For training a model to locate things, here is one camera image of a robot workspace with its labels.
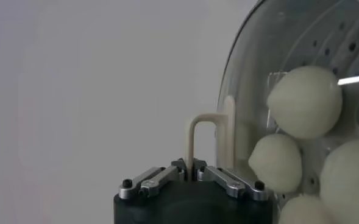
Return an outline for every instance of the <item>gray wall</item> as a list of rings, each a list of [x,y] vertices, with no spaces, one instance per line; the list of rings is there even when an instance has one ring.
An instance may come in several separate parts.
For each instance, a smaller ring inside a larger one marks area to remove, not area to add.
[[[120,181],[183,156],[187,119],[216,110],[255,1],[0,0],[0,224],[110,223]]]

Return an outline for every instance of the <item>metal bowl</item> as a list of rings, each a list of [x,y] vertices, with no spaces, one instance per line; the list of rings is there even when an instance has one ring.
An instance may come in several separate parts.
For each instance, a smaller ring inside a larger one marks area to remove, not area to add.
[[[296,140],[303,160],[297,192],[275,195],[279,209],[297,194],[319,194],[319,174],[327,155],[359,138],[359,1],[259,1],[240,27],[231,49],[219,95],[236,101],[235,170],[248,178],[248,158],[257,141],[279,133],[266,98],[278,80],[296,67],[330,69],[343,90],[343,111],[325,136]]]

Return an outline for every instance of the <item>u-shaped handle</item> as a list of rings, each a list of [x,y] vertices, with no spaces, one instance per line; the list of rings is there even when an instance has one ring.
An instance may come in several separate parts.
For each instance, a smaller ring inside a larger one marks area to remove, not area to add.
[[[187,126],[187,152],[185,162],[188,181],[192,179],[194,134],[196,126],[200,122],[212,122],[216,125],[217,166],[225,169],[234,168],[235,100],[232,96],[227,96],[220,112],[200,114]]]

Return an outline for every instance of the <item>white bun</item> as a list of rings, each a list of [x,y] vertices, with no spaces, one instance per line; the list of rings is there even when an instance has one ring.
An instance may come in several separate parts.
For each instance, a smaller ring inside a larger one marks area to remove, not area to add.
[[[276,84],[267,105],[279,127],[291,136],[317,138],[337,122],[342,91],[332,72],[305,66],[288,72]]]
[[[300,196],[283,207],[279,224],[331,224],[332,218],[323,203],[314,196]]]
[[[320,196],[338,224],[359,224],[359,140],[343,144],[326,159]]]
[[[301,182],[299,149],[285,135],[269,135],[259,140],[248,163],[258,179],[277,193],[295,191]]]

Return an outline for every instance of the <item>screw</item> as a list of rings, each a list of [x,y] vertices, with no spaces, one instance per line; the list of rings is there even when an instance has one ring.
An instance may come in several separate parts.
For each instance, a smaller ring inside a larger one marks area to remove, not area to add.
[[[131,179],[125,179],[123,180],[123,187],[124,188],[131,188],[133,185],[133,182]]]
[[[265,184],[262,181],[256,181],[255,182],[255,188],[256,190],[263,191],[265,189]]]

